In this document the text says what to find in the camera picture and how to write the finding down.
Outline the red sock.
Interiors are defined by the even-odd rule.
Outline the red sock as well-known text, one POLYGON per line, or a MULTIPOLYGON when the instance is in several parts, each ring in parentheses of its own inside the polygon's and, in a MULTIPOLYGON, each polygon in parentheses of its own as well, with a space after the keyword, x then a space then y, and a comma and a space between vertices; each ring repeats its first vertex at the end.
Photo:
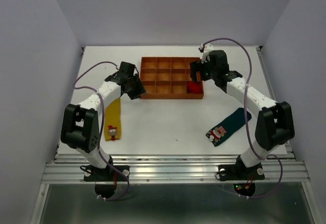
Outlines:
POLYGON ((187 82, 187 92, 189 94, 201 94, 202 93, 201 83, 188 81, 187 82))

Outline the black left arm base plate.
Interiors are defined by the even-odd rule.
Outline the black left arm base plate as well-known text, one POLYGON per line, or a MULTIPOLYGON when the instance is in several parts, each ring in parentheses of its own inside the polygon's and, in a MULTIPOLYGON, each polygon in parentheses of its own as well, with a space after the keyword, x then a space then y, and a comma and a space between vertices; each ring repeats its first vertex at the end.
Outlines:
POLYGON ((127 182, 128 176, 117 173, 107 166, 105 169, 98 169, 91 165, 82 165, 79 167, 84 172, 85 182, 127 182))

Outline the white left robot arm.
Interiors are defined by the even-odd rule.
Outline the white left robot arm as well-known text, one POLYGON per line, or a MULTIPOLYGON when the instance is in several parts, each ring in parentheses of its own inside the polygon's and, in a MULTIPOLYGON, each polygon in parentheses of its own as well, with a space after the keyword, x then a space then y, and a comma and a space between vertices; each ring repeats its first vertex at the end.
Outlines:
POLYGON ((124 94, 134 100, 146 91, 134 64, 121 62, 115 68, 116 72, 109 75, 99 88, 82 87, 92 91, 90 97, 79 104, 68 104, 64 110, 60 140, 88 161, 88 165, 81 167, 87 180, 108 180, 117 171, 112 157, 100 146, 106 107, 124 94))

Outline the dark green sock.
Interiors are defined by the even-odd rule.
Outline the dark green sock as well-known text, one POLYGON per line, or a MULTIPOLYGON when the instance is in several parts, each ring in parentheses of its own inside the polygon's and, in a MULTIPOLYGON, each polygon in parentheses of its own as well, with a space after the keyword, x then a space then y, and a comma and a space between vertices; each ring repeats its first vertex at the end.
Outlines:
POLYGON ((222 120, 219 124, 211 128, 206 137, 215 146, 223 144, 234 133, 245 125, 245 112, 244 108, 238 108, 231 115, 222 120))

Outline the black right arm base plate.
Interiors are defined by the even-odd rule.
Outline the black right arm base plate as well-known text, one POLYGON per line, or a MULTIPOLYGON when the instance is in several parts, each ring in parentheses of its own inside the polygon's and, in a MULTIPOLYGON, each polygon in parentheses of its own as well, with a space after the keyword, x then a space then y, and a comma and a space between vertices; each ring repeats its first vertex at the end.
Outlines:
POLYGON ((215 178, 220 181, 246 181, 264 180, 264 170, 261 164, 250 168, 238 168, 235 164, 222 164, 218 166, 215 178))

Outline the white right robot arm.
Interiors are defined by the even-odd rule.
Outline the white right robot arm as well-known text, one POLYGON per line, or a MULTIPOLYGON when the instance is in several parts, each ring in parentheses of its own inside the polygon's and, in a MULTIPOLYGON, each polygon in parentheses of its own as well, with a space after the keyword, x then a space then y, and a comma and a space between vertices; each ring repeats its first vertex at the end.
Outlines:
POLYGON ((192 81, 213 80, 218 88, 243 104, 245 117, 250 112, 257 120, 254 141, 249 142, 249 148, 237 157, 234 165, 221 173, 222 177, 246 178, 257 172, 256 167, 271 151, 294 138, 291 106, 266 97, 239 72, 231 71, 223 50, 200 51, 201 59, 190 63, 192 81))

